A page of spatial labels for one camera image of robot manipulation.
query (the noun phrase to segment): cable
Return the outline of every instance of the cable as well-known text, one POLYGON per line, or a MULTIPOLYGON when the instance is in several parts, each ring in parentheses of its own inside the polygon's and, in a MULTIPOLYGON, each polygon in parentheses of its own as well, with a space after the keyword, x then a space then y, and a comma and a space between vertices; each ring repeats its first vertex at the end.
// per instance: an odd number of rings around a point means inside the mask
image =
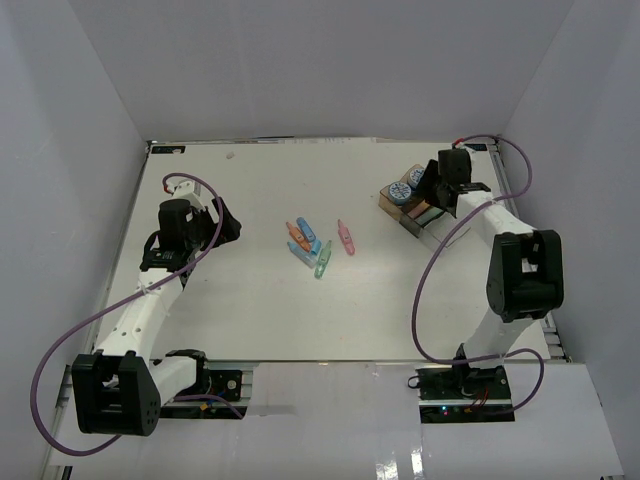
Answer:
POLYGON ((175 402, 189 402, 191 400, 215 400, 216 402, 224 403, 240 420, 244 418, 244 415, 242 415, 236 407, 231 405, 231 402, 229 400, 219 397, 218 395, 209 395, 206 393, 200 395, 182 395, 180 397, 174 397, 173 400, 175 402))
MULTIPOLYGON (((200 183, 207 190, 209 190, 209 192, 211 192, 211 194, 213 195, 214 200, 216 201, 216 207, 218 208, 218 225, 216 226, 216 230, 215 230, 215 232, 213 234, 213 237, 211 238, 211 241, 209 242, 209 245, 207 245, 207 248, 205 248, 204 251, 200 255, 198 255, 196 258, 193 259, 193 261, 191 263, 189 263, 188 265, 182 267, 180 270, 177 270, 177 271, 173 272, 172 274, 166 276, 162 280, 159 280, 156 283, 154 283, 153 285, 150 285, 149 287, 147 287, 145 289, 147 292, 149 292, 151 290, 155 290, 156 288, 161 287, 165 283, 170 282, 174 278, 176 278, 176 277, 182 275, 183 273, 187 272, 188 270, 191 270, 192 268, 194 268, 196 266, 196 264, 200 260, 202 260, 211 251, 211 249, 215 245, 216 241, 218 240, 218 236, 220 236, 220 230, 222 229, 222 212, 223 212, 222 201, 220 200, 220 197, 218 196, 216 191, 211 187, 211 185, 209 185, 207 182, 201 180, 200 178, 195 177, 193 175, 190 175, 188 173, 170 173, 169 175, 167 175, 166 177, 164 177, 162 179, 162 184, 163 184, 163 186, 165 188, 165 191, 167 189, 167 180, 169 178, 172 178, 172 177, 188 178, 190 180, 193 180, 194 182, 200 183)), ((120 308, 120 307, 126 305, 127 303, 130 303, 130 302, 142 297, 143 295, 145 295, 145 291, 139 290, 136 293, 134 293, 133 295, 129 295, 128 297, 123 298, 119 302, 114 303, 110 307, 107 307, 104 310, 101 310, 100 312, 98 312, 98 313, 96 313, 94 315, 91 315, 86 320, 83 320, 82 322, 78 323, 75 327, 72 327, 70 330, 65 332, 60 338, 58 338, 55 342, 53 342, 53 345, 51 345, 51 347, 49 347, 49 350, 46 351, 46 353, 44 354, 44 356, 40 360, 40 363, 38 363, 38 367, 36 368, 36 371, 33 374, 33 379, 31 380, 31 390, 29 392, 29 405, 31 407, 31 417, 33 418, 33 422, 35 423, 36 428, 40 432, 40 435, 42 435, 43 438, 47 441, 47 443, 49 445, 51 445, 53 448, 55 448, 56 450, 66 454, 66 455, 70 455, 72 457, 87 457, 89 455, 93 455, 94 453, 98 453, 98 452, 104 450, 105 448, 110 446, 113 442, 118 440, 120 438, 120 435, 116 435, 116 436, 112 437, 111 439, 107 440, 102 445, 99 445, 99 446, 97 446, 95 448, 91 448, 89 450, 74 450, 72 448, 65 447, 64 445, 59 443, 49 433, 47 428, 44 426, 44 423, 42 422, 42 418, 40 417, 40 411, 38 410, 38 385, 40 383, 40 377, 42 376, 42 372, 44 370, 45 365, 47 364, 47 362, 49 361, 49 359, 51 358, 53 353, 58 349, 58 347, 60 347, 60 345, 62 345, 65 342, 65 340, 67 340, 69 337, 71 337, 71 335, 73 335, 74 333, 78 332, 82 328, 86 327, 90 323, 93 323, 96 320, 99 320, 100 318, 102 318, 106 314, 111 313, 114 310, 117 310, 118 308, 120 308)))
POLYGON ((415 345, 415 347, 418 350, 418 352, 420 352, 420 354, 424 358, 429 360, 431 363, 437 363, 437 364, 440 364, 440 365, 450 365, 450 366, 466 365, 466 364, 469 364, 469 363, 472 363, 472 362, 482 362, 482 361, 485 361, 485 360, 495 360, 495 359, 499 359, 499 358, 502 358, 502 357, 511 358, 511 357, 515 357, 516 355, 520 355, 520 354, 523 354, 523 353, 530 353, 531 355, 536 357, 537 360, 538 360, 538 363, 540 364, 540 374, 538 375, 538 380, 537 380, 535 386, 533 387, 533 390, 527 396, 527 398, 525 398, 522 402, 520 402, 516 406, 514 406, 512 408, 509 408, 507 410, 501 410, 499 412, 492 412, 491 413, 491 414, 494 414, 494 415, 504 415, 504 414, 508 414, 508 413, 513 413, 516 410, 519 410, 520 408, 524 407, 538 393, 538 390, 540 390, 540 386, 542 385, 542 380, 544 378, 544 359, 542 358, 542 356, 538 352, 536 352, 535 350, 533 350, 531 348, 519 348, 517 350, 514 350, 513 352, 507 353, 504 356, 494 354, 494 355, 482 355, 482 356, 479 356, 479 357, 459 359, 459 360, 455 360, 455 359, 454 360, 450 360, 450 359, 442 359, 442 358, 432 357, 431 355, 429 355, 424 350, 424 348, 422 348, 422 345, 420 344, 420 340, 418 339, 418 306, 420 304, 420 296, 422 295, 422 289, 424 288, 424 284, 427 281, 427 277, 429 276, 429 274, 431 273, 431 270, 433 269, 433 265, 436 263, 436 260, 438 259, 438 257, 442 253, 442 251, 444 250, 445 245, 447 245, 447 243, 449 243, 449 240, 451 240, 451 238, 458 232, 458 230, 460 230, 463 226, 465 226, 474 216, 476 216, 482 210, 484 210, 485 208, 493 205, 494 202, 521 197, 522 195, 527 193, 527 191, 529 191, 529 188, 531 187, 531 182, 533 181, 533 168, 531 166, 531 161, 529 160, 529 157, 524 152, 524 150, 522 150, 522 148, 520 148, 518 145, 516 145, 512 141, 507 140, 506 138, 500 137, 498 135, 490 135, 490 134, 471 135, 469 137, 464 137, 464 138, 460 138, 460 139, 456 140, 453 143, 452 146, 455 147, 458 143, 467 142, 469 140, 473 140, 474 138, 481 138, 481 137, 483 137, 483 138, 491 138, 491 139, 495 140, 496 142, 505 142, 505 143, 511 145, 513 148, 515 148, 518 151, 518 153, 522 156, 522 158, 523 158, 523 160, 524 160, 524 162, 525 162, 525 164, 527 166, 527 183, 522 188, 522 190, 520 190, 517 193, 512 193, 512 194, 507 194, 507 195, 500 195, 498 197, 495 197, 493 200, 487 201, 487 202, 483 203, 482 205, 480 205, 480 206, 476 207, 475 209, 473 209, 469 213, 469 215, 467 215, 462 220, 460 220, 451 229, 451 231, 444 237, 442 242, 440 242, 440 245, 438 245, 438 247, 436 248, 435 252, 433 252, 433 255, 431 256, 431 259, 429 260, 429 263, 427 263, 427 267, 424 269, 424 273, 422 274, 422 277, 420 278, 420 281, 418 282, 418 288, 416 289, 416 294, 415 294, 415 297, 413 299, 413 308, 411 310, 411 336, 413 337, 413 344, 415 345))

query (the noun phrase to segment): blue paper clip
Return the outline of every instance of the blue paper clip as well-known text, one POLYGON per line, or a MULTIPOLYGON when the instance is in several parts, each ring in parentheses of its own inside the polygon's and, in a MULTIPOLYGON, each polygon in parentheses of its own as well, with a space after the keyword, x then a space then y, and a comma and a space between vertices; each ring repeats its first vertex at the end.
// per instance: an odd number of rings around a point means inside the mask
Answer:
POLYGON ((307 221, 302 217, 298 217, 296 223, 298 224, 298 227, 300 227, 304 238, 307 239, 307 242, 313 244, 313 242, 315 242, 316 240, 316 235, 315 233, 313 233, 313 230, 311 230, 311 227, 309 226, 307 221))

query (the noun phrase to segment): pink paper clip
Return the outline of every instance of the pink paper clip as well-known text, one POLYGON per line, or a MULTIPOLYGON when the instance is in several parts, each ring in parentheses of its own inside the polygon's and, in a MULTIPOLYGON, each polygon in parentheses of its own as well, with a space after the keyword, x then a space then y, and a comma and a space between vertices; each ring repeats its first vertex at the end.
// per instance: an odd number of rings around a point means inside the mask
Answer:
POLYGON ((349 255, 356 253, 356 247, 353 245, 353 239, 351 238, 349 229, 342 223, 342 220, 338 220, 338 235, 340 235, 340 240, 342 240, 342 244, 347 253, 349 255))

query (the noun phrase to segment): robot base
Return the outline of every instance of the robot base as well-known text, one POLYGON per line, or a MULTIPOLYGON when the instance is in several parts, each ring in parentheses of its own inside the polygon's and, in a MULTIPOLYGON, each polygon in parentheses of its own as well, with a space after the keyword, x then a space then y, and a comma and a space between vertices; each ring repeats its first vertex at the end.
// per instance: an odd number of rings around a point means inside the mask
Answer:
POLYGON ((513 422, 511 390, 502 367, 471 369, 461 375, 456 367, 423 368, 409 379, 419 390, 421 423, 513 422))

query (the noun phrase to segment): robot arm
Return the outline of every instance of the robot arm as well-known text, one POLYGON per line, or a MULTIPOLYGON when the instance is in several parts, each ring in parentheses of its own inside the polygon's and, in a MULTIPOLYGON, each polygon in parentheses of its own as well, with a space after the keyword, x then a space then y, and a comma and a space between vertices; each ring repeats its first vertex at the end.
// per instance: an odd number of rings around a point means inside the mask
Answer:
MULTIPOLYGON (((146 289, 189 265, 213 239, 216 224, 200 200, 200 185, 184 181, 160 205, 160 230, 149 237, 136 291, 109 336, 91 355, 78 355, 71 374, 78 425, 84 433, 150 435, 162 405, 179 392, 200 388, 204 354, 170 352, 151 364, 151 351, 168 310, 185 288, 191 270, 146 289)), ((222 201, 223 224, 214 247, 240 236, 240 223, 222 201)))
MULTIPOLYGON (((431 205, 458 219, 493 201, 486 185, 471 182, 466 149, 438 152, 438 162, 429 162, 417 190, 431 205)), ((499 202, 477 213, 469 226, 491 248, 489 309, 456 358, 504 355, 524 330, 562 304, 560 237, 552 230, 535 230, 499 202)), ((500 359, 472 362, 470 367, 488 369, 500 363, 500 359)))

